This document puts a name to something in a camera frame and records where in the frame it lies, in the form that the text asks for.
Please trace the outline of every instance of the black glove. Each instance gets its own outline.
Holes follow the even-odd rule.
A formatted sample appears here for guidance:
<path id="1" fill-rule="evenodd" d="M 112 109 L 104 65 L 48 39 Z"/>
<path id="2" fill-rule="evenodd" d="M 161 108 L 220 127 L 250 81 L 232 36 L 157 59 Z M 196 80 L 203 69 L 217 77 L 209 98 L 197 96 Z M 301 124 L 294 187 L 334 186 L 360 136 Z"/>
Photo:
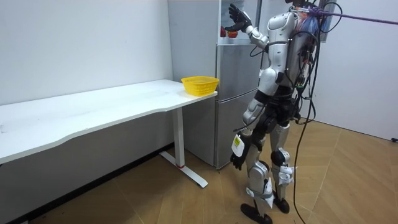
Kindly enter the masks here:
<path id="1" fill-rule="evenodd" d="M 228 9 L 229 17 L 235 22 L 235 25 L 225 27 L 225 30 L 230 32 L 241 30 L 242 32 L 245 32 L 246 28 L 251 26 L 249 16 L 245 12 L 240 11 L 234 4 L 231 4 Z"/>
<path id="2" fill-rule="evenodd" d="M 238 133 L 238 136 L 241 138 L 242 142 L 244 143 L 243 153 L 241 157 L 238 157 L 237 155 L 235 155 L 235 153 L 232 152 L 231 162 L 233 163 L 235 168 L 242 170 L 242 165 L 246 160 L 246 156 L 248 155 L 249 148 L 251 146 L 251 137 L 244 137 L 240 133 Z"/>

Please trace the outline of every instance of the white desk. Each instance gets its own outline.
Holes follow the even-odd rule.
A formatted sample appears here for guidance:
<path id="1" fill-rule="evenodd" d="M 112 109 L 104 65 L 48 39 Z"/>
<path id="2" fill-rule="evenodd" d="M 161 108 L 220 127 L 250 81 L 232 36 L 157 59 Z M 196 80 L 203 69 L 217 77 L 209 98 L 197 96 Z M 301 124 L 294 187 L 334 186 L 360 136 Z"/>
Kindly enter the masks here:
<path id="1" fill-rule="evenodd" d="M 181 83 L 157 80 L 0 106 L 0 164 L 115 124 L 173 110 L 176 158 L 167 152 L 161 155 L 205 187 L 207 182 L 185 167 L 182 107 L 216 95 L 215 91 L 192 96 Z"/>

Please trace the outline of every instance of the refrigerator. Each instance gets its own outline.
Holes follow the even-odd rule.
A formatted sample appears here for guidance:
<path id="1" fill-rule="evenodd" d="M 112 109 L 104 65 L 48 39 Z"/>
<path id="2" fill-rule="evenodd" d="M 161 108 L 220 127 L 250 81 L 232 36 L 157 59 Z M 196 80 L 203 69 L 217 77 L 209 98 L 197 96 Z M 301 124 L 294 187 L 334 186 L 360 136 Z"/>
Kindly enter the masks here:
<path id="1" fill-rule="evenodd" d="M 228 15 L 232 2 L 258 25 L 261 1 L 169 1 L 174 80 L 198 75 L 220 79 L 216 98 L 183 107 L 185 149 L 216 169 L 229 162 L 233 130 L 244 125 L 262 60 L 262 55 L 250 57 L 255 45 L 241 31 L 236 38 L 221 36 L 221 26 L 233 25 Z"/>

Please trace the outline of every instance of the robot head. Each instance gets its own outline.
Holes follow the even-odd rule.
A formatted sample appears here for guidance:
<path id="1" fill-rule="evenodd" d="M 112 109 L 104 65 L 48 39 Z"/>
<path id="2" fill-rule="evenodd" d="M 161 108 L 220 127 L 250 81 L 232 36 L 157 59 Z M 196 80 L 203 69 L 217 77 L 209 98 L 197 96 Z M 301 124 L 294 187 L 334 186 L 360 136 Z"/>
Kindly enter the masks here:
<path id="1" fill-rule="evenodd" d="M 286 3 L 293 3 L 294 6 L 301 7 L 304 6 L 306 0 L 285 0 Z"/>

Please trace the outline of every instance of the wooden floor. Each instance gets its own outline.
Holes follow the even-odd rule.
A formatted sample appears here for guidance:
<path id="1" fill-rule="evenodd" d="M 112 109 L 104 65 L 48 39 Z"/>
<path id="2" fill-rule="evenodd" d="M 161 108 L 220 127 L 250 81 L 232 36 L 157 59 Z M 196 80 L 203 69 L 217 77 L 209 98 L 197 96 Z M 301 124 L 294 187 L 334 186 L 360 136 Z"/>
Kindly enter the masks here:
<path id="1" fill-rule="evenodd" d="M 294 158 L 301 126 L 290 130 L 285 148 Z M 267 142 L 262 159 L 268 164 L 269 156 Z M 239 210 L 252 203 L 245 171 L 231 165 L 216 171 L 188 152 L 186 161 L 208 181 L 205 189 L 157 156 L 31 223 L 254 223 Z M 297 177 L 298 210 L 307 223 L 398 223 L 398 144 L 314 122 L 304 136 Z M 290 185 L 291 207 L 292 190 Z M 268 214 L 275 224 L 301 223 L 294 209 L 285 215 L 274 207 Z"/>

